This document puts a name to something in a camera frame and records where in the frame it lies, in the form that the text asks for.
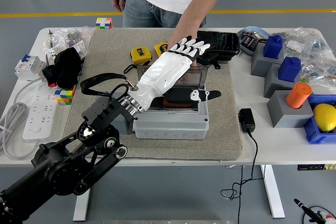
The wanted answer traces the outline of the person's left hand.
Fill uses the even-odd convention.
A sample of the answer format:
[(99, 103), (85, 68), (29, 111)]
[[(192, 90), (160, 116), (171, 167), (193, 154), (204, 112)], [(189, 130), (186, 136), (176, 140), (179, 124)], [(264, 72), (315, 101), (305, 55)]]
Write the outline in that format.
[(168, 49), (171, 49), (175, 46), (178, 42), (180, 42), (183, 38), (188, 36), (192, 36), (192, 39), (197, 38), (197, 31), (199, 27), (176, 27), (172, 36), (168, 41)]

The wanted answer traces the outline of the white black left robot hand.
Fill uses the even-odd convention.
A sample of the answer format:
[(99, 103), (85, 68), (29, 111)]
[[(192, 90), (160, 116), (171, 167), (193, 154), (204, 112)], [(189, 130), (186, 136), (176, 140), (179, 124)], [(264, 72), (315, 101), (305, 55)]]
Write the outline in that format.
[(193, 39), (191, 36), (183, 38), (149, 67), (140, 78), (138, 89), (130, 91), (129, 95), (135, 99), (142, 110), (148, 110), (152, 101), (163, 96), (173, 87), (192, 63), (210, 46), (199, 38)]

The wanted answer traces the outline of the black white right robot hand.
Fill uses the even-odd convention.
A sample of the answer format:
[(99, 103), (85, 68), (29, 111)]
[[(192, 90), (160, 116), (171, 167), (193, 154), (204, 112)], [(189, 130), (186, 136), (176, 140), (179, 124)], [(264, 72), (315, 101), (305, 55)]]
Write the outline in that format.
[(314, 212), (311, 208), (304, 205), (301, 201), (298, 199), (294, 199), (294, 202), (298, 205), (299, 208), (303, 210), (303, 212), (310, 217), (309, 222), (310, 223), (335, 223), (335, 215), (332, 214), (329, 210), (326, 210), (323, 207), (320, 207), (322, 209), (318, 210), (317, 212)]

